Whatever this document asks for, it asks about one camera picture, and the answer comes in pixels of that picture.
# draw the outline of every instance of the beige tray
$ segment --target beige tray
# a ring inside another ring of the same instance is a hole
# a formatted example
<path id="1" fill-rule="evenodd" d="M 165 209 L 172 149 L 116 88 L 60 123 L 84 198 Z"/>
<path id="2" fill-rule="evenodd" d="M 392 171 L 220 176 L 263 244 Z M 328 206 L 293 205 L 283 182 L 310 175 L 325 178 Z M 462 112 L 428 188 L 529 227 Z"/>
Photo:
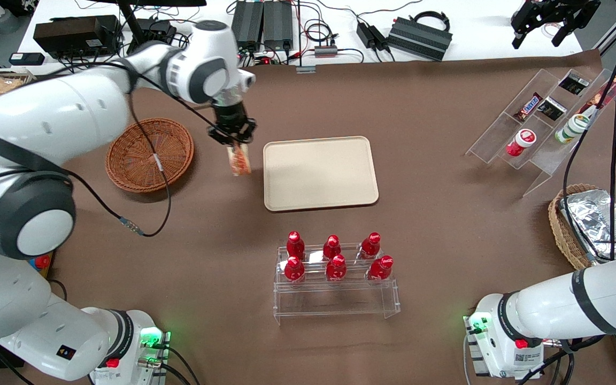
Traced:
<path id="1" fill-rule="evenodd" d="M 364 136 L 270 142 L 263 148 L 270 211 L 374 204 L 372 151 Z"/>

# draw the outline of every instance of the green led light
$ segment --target green led light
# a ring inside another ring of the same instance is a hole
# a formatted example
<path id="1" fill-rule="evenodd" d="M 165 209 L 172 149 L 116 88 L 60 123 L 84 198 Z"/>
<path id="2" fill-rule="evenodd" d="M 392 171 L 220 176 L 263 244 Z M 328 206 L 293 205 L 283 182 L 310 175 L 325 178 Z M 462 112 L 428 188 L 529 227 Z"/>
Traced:
<path id="1" fill-rule="evenodd" d="M 163 338 L 163 332 L 157 327 L 147 327 L 140 332 L 140 342 L 148 347 L 160 343 Z"/>

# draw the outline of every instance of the acrylic organizer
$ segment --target acrylic organizer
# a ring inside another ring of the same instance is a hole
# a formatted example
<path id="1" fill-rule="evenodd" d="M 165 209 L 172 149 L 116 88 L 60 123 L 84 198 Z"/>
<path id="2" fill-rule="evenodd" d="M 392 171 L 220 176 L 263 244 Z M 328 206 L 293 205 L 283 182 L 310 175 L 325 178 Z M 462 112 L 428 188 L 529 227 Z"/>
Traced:
<path id="1" fill-rule="evenodd" d="M 366 280 L 373 260 L 356 259 L 359 243 L 342 243 L 341 246 L 347 267 L 345 277 L 339 282 L 328 282 L 325 277 L 327 262 L 322 261 L 322 244 L 305 247 L 305 281 L 301 283 L 289 282 L 284 277 L 289 254 L 286 247 L 277 249 L 273 307 L 277 324 L 283 317 L 340 314 L 383 314 L 386 319 L 401 311 L 394 273 L 386 280 Z"/>
<path id="2" fill-rule="evenodd" d="M 579 95 L 559 86 L 560 82 L 567 78 L 570 73 L 589 81 L 589 85 Z M 579 113 L 579 110 L 596 95 L 601 86 L 606 85 L 611 74 L 610 70 L 605 69 L 592 80 L 572 69 L 564 78 L 558 78 L 541 69 L 500 113 L 484 134 L 472 144 L 465 155 L 472 153 L 487 164 L 496 160 L 496 158 L 500 158 L 515 169 L 520 169 L 527 163 L 532 163 L 540 168 L 540 175 L 523 194 L 523 197 L 526 196 L 555 174 L 560 164 L 567 159 L 569 152 L 579 142 L 580 137 L 567 144 L 562 144 L 555 139 L 555 132 L 561 129 L 572 116 Z M 567 108 L 567 112 L 557 120 L 552 120 L 534 108 L 524 122 L 516 119 L 514 114 L 531 100 L 534 93 L 538 93 L 543 99 L 553 98 Z M 524 149 L 520 156 L 509 156 L 505 147 L 513 141 L 520 129 L 532 130 L 536 134 L 536 142 L 531 147 Z"/>

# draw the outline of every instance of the red bottle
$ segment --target red bottle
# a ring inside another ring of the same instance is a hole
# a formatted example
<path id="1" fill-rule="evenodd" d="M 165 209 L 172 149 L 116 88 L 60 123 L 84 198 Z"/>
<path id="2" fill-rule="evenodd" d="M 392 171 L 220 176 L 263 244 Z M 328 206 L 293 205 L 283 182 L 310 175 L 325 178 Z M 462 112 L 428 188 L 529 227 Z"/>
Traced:
<path id="1" fill-rule="evenodd" d="M 339 244 L 339 237 L 330 235 L 322 247 L 322 260 L 330 261 L 332 258 L 342 253 L 342 246 Z"/>
<path id="2" fill-rule="evenodd" d="M 344 259 L 344 256 L 341 254 L 335 255 L 334 258 L 327 263 L 327 270 L 325 270 L 327 280 L 330 282 L 341 281 L 347 274 L 346 266 L 347 261 Z"/>
<path id="3" fill-rule="evenodd" d="M 290 256 L 284 266 L 284 276 L 291 282 L 303 282 L 306 279 L 306 269 L 296 256 Z"/>
<path id="4" fill-rule="evenodd" d="M 358 251 L 358 259 L 361 260 L 374 260 L 377 254 L 379 254 L 379 241 L 382 239 L 379 233 L 370 234 L 360 244 L 360 250 Z"/>
<path id="5" fill-rule="evenodd" d="M 365 278 L 370 281 L 386 280 L 391 275 L 391 267 L 394 265 L 394 259 L 389 256 L 383 256 L 374 260 L 372 265 L 367 270 Z"/>
<path id="6" fill-rule="evenodd" d="M 301 235 L 298 232 L 290 232 L 289 239 L 287 240 L 287 253 L 290 256 L 297 256 L 301 261 L 306 260 L 306 244 L 301 239 Z"/>

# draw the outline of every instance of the brown table cover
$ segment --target brown table cover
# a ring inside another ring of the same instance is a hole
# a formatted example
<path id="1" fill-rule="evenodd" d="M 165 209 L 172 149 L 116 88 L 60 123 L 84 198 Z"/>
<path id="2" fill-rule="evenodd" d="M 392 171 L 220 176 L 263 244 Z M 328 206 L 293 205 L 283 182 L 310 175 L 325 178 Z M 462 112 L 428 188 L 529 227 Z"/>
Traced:
<path id="1" fill-rule="evenodd" d="M 77 307 L 148 312 L 173 332 L 174 348 L 202 385 L 465 383 L 462 316 L 484 295 L 572 270 L 555 246 L 546 211 L 564 167 L 521 198 L 536 168 L 514 170 L 464 155 L 540 68 L 557 76 L 569 68 L 595 76 L 601 64 L 589 51 L 566 58 L 329 65 L 318 66 L 314 75 L 297 75 L 293 66 L 252 68 L 258 79 L 244 101 L 259 127 L 250 146 L 253 174 L 239 178 L 200 119 L 159 92 L 140 90 L 140 119 L 177 120 L 195 140 L 194 165 L 174 186 L 171 219 L 156 238 L 140 238 L 77 183 L 78 223 L 52 275 L 66 284 Z M 613 110 L 587 136 L 571 183 L 609 186 Z M 212 111 L 205 114 L 212 118 Z M 372 145 L 376 204 L 266 210 L 264 144 L 351 135 L 366 136 Z M 97 149 L 67 167 L 110 207 L 147 232 L 156 229 L 166 209 L 164 194 L 122 192 L 104 171 L 105 152 Z M 342 242 L 359 242 L 381 232 L 384 250 L 396 261 L 401 313 L 388 320 L 284 319 L 277 326 L 275 252 L 294 229 L 308 244 L 323 243 L 332 233 Z M 613 338 L 580 351 L 576 361 L 572 385 L 616 383 Z M 184 373 L 178 361 L 172 365 Z M 473 384 L 514 383 L 476 378 L 469 367 Z M 37 385 L 62 383 L 29 365 L 22 373 Z M 549 375 L 539 383 L 547 381 Z M 168 382 L 178 383 L 170 376 Z M 1 385 L 18 383 L 0 370 Z"/>

